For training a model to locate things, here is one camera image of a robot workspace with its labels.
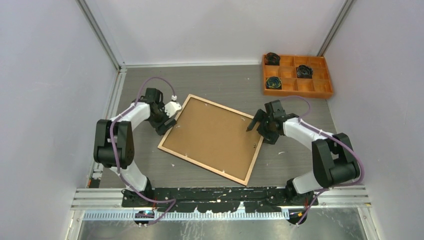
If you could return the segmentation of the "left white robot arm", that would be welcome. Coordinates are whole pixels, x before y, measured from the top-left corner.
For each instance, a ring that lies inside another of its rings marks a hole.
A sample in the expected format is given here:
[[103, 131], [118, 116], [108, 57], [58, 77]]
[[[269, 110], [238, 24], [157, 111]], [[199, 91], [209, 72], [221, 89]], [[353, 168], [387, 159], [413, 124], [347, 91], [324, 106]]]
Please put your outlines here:
[[145, 94], [135, 99], [123, 112], [96, 123], [94, 161], [113, 171], [124, 182], [126, 189], [134, 194], [135, 202], [141, 207], [148, 207], [154, 197], [150, 180], [134, 161], [133, 131], [141, 123], [148, 122], [159, 136], [163, 136], [177, 123], [175, 116], [181, 109], [176, 95], [164, 103], [160, 90], [147, 88]]

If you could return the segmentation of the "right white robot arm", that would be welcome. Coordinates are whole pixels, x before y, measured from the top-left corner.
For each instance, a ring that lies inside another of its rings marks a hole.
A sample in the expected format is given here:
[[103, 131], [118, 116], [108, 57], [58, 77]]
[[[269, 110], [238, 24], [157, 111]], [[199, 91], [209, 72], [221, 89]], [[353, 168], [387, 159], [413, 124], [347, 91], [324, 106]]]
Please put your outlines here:
[[275, 144], [280, 136], [292, 138], [312, 154], [312, 170], [292, 178], [285, 186], [285, 198], [299, 205], [306, 194], [339, 186], [361, 177], [361, 165], [344, 133], [333, 134], [306, 123], [294, 113], [286, 113], [281, 102], [274, 100], [259, 109], [246, 130], [255, 129], [267, 144]]

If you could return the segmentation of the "black green tape roll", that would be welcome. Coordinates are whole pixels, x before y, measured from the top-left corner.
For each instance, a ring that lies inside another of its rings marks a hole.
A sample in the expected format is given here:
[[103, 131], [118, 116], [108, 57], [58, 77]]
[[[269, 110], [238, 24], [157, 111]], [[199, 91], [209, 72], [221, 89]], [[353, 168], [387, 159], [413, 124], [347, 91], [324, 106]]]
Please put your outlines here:
[[265, 88], [269, 90], [281, 90], [282, 81], [277, 76], [267, 77], [265, 80]]

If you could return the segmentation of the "black tape roll back left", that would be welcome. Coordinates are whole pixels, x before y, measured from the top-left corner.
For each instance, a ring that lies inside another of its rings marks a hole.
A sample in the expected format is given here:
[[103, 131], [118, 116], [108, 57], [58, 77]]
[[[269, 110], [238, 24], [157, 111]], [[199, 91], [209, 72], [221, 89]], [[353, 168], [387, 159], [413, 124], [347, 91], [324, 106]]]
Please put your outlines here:
[[281, 57], [274, 52], [268, 52], [264, 56], [264, 64], [267, 66], [279, 66], [280, 60]]

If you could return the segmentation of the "black tape roll middle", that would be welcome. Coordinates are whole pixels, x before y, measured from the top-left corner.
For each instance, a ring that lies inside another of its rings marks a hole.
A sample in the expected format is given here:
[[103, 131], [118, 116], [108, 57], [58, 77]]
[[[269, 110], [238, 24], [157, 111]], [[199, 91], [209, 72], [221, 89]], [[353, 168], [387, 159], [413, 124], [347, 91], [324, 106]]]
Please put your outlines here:
[[296, 77], [298, 79], [312, 79], [313, 69], [307, 65], [301, 64], [296, 68]]

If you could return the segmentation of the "orange compartment tray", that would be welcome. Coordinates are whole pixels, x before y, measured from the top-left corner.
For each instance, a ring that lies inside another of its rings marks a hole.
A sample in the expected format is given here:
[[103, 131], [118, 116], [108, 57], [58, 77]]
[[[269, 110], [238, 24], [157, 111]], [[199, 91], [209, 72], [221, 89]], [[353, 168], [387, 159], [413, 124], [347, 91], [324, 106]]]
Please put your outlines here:
[[[304, 98], [330, 99], [333, 94], [333, 85], [328, 70], [327, 61], [322, 56], [283, 55], [280, 56], [280, 65], [265, 65], [262, 55], [262, 93], [266, 96], [286, 97], [291, 95]], [[297, 78], [296, 68], [307, 65], [313, 69], [312, 79]], [[276, 76], [281, 79], [282, 89], [266, 89], [266, 78]]]

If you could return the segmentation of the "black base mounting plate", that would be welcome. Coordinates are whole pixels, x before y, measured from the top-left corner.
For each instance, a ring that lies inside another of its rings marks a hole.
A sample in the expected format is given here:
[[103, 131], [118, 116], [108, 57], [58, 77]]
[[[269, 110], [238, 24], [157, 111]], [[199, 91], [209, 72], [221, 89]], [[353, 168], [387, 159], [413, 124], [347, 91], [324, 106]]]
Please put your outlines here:
[[282, 207], [298, 206], [305, 209], [314, 198], [312, 192], [296, 194], [292, 190], [277, 186], [259, 187], [157, 187], [146, 197], [121, 190], [124, 208], [153, 208], [159, 212], [171, 213], [234, 213], [244, 207], [246, 213], [273, 213]]

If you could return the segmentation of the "aluminium front rail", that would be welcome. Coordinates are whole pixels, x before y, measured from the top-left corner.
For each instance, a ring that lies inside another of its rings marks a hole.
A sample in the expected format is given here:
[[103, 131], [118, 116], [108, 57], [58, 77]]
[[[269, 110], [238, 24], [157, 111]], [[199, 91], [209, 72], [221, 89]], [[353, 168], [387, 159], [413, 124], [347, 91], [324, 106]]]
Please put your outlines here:
[[306, 198], [288, 200], [284, 188], [158, 187], [149, 202], [120, 188], [80, 188], [71, 209], [84, 220], [160, 221], [288, 220], [296, 222], [313, 209], [370, 208], [364, 186], [336, 187]]

